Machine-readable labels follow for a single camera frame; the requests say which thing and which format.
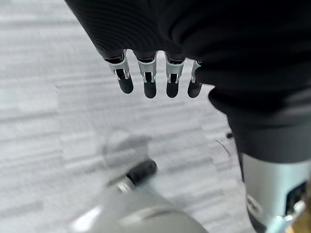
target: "striped carpet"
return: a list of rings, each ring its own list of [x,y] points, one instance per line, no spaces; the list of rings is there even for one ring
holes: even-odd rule
[[[253,232],[225,116],[207,100],[211,87],[188,97],[187,60],[179,94],[168,98],[159,52],[149,100],[127,56],[131,95],[62,0],[1,0],[1,233],[67,232],[105,182],[146,157],[159,169],[146,186],[210,233]]]

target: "black sleeve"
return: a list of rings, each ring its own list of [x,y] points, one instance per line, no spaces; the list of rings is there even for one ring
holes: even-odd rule
[[[311,1],[155,7],[161,35],[202,61],[196,77],[215,86],[209,99],[227,114],[240,152],[280,163],[311,158]]]

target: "metal bracket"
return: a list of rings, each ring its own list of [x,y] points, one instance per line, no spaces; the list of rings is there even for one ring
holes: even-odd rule
[[[177,79],[175,81],[176,84],[179,83],[179,79],[180,76],[182,74],[183,71],[183,67],[184,67],[184,63],[185,61],[183,61],[180,64],[172,64],[168,62],[168,59],[166,59],[166,77],[167,77],[167,82],[171,83],[171,74],[176,74],[177,75]]]
[[[117,69],[123,70],[125,79],[130,78],[130,68],[128,66],[128,62],[126,58],[126,50],[124,50],[123,56],[124,56],[124,59],[120,63],[113,64],[113,63],[108,62],[111,72],[118,78],[118,80],[121,80],[121,78],[117,75]]]
[[[191,71],[191,82],[195,83],[195,71],[197,68],[201,67],[198,61],[193,61],[192,71]]]
[[[138,60],[138,66],[144,83],[147,83],[146,73],[151,73],[152,83],[156,81],[156,55],[154,60],[151,62],[145,63]]]

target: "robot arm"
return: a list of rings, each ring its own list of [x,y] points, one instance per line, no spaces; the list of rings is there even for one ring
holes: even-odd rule
[[[310,178],[311,1],[66,2],[125,93],[133,84],[124,49],[138,51],[149,98],[156,94],[156,51],[167,51],[171,97],[184,59],[176,54],[200,61],[189,96],[202,83],[215,86],[209,99],[234,134],[250,220],[259,233],[283,232],[303,210]]]

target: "black rubber tip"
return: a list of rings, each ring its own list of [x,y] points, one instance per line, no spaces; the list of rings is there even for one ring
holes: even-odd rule
[[[144,91],[145,91],[145,96],[147,98],[152,99],[153,97],[156,96],[156,83],[155,82],[144,83]]]
[[[133,87],[133,81],[132,81],[131,76],[128,79],[121,79],[118,81],[119,81],[121,90],[125,94],[130,94],[133,91],[134,87]]]
[[[167,83],[166,84],[166,94],[170,98],[174,98],[178,94],[178,83]]]
[[[195,98],[200,94],[202,88],[202,84],[201,83],[193,83],[190,80],[189,86],[188,86],[188,96],[190,98]]]
[[[151,177],[156,173],[156,163],[153,160],[146,160],[139,163],[134,168],[126,173],[126,177],[129,178],[136,186]]]

